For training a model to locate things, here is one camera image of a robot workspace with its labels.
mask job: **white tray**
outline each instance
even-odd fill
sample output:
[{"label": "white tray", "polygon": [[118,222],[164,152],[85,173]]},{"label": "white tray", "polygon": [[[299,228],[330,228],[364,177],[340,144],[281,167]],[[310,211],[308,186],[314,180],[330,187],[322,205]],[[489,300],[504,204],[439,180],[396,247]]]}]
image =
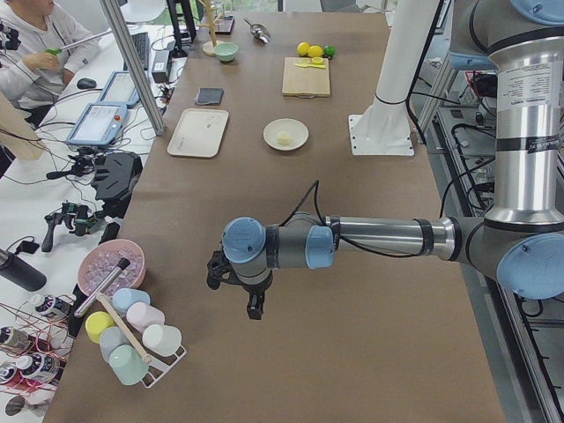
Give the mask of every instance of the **white tray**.
[{"label": "white tray", "polygon": [[229,113],[226,110],[187,108],[174,129],[167,152],[173,156],[210,158],[219,151]]}]

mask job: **keyboard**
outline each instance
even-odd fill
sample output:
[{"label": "keyboard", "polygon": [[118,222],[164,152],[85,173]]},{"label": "keyboard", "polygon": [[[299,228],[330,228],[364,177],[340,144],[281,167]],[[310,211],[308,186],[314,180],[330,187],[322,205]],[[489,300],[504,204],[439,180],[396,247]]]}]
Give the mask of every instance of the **keyboard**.
[{"label": "keyboard", "polygon": [[[131,40],[141,61],[144,71],[149,70],[149,58],[151,57],[151,43],[149,42],[149,33],[134,33]],[[123,70],[127,70],[127,64],[123,62]]]}]

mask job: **pink bowl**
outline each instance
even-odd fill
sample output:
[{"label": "pink bowl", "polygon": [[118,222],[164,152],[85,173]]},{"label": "pink bowl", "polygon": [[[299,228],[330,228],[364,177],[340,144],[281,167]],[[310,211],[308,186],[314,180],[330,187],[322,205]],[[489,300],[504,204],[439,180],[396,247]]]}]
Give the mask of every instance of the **pink bowl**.
[{"label": "pink bowl", "polygon": [[120,288],[139,287],[141,282],[143,282],[146,270],[143,250],[133,241],[112,240],[106,241],[93,249],[80,264],[78,268],[78,287],[80,291],[90,295],[96,286],[109,274],[110,268],[117,265],[121,256],[125,256],[125,258],[131,261],[130,266],[123,271],[127,276],[115,280],[112,285],[104,290],[104,293],[111,296]]}]

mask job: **person's hand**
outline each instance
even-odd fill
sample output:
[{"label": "person's hand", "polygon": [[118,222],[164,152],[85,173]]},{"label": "person's hand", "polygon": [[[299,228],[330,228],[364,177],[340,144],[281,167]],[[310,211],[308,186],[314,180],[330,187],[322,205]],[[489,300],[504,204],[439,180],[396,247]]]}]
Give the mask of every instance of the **person's hand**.
[{"label": "person's hand", "polygon": [[65,86],[67,86],[71,79],[74,78],[74,73],[72,73],[70,70],[65,69],[64,73],[63,73],[63,84],[65,84]]},{"label": "person's hand", "polygon": [[50,53],[32,53],[25,56],[22,61],[32,72],[37,70],[58,71],[61,67],[57,58]]}]

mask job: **computer mouse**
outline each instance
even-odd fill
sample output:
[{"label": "computer mouse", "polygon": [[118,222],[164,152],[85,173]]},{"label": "computer mouse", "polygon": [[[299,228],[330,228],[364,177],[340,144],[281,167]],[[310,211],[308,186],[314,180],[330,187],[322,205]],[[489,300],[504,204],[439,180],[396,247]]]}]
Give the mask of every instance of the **computer mouse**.
[{"label": "computer mouse", "polygon": [[81,90],[88,90],[91,88],[96,88],[96,81],[90,78],[81,78],[77,82],[77,87]]}]

